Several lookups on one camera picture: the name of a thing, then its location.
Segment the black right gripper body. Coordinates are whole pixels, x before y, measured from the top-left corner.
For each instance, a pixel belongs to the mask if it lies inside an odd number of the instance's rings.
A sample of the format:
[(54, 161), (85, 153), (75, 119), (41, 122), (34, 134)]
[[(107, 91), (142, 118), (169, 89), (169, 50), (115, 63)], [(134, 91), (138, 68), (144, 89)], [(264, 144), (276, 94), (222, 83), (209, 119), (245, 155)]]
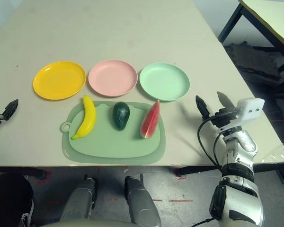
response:
[(211, 123), (218, 128), (219, 132), (236, 132), (241, 130), (241, 126), (234, 126), (229, 129), (226, 129), (231, 120), (236, 120), (240, 109), (235, 107), (225, 107), (219, 109), (213, 116), (211, 116)]

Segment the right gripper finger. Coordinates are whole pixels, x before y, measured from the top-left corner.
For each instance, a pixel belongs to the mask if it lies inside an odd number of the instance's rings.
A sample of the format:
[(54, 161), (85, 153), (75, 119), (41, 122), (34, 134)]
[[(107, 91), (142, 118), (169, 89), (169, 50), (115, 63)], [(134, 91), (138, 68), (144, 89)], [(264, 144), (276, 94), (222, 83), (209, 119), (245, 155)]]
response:
[(223, 106), (223, 108), (221, 108), (219, 111), (233, 111), (236, 109), (235, 105), (224, 93), (217, 91), (217, 95), (220, 103)]
[(207, 109), (207, 105), (205, 103), (205, 101), (199, 97), (198, 95), (195, 96), (195, 101), (196, 101), (196, 106), (202, 116), (202, 118), (209, 118), (210, 114), (209, 111)]

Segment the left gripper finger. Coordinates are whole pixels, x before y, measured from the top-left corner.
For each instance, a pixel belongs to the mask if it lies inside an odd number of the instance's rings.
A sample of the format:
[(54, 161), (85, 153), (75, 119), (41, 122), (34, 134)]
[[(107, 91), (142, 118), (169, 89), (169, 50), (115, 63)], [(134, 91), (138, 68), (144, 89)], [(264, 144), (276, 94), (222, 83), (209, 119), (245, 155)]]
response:
[(16, 111), (17, 107), (18, 107), (18, 99), (15, 99), (12, 102), (10, 102), (6, 106), (5, 111), (2, 114), (3, 119), (5, 121), (8, 121), (11, 118), (11, 116), (14, 114), (14, 112)]

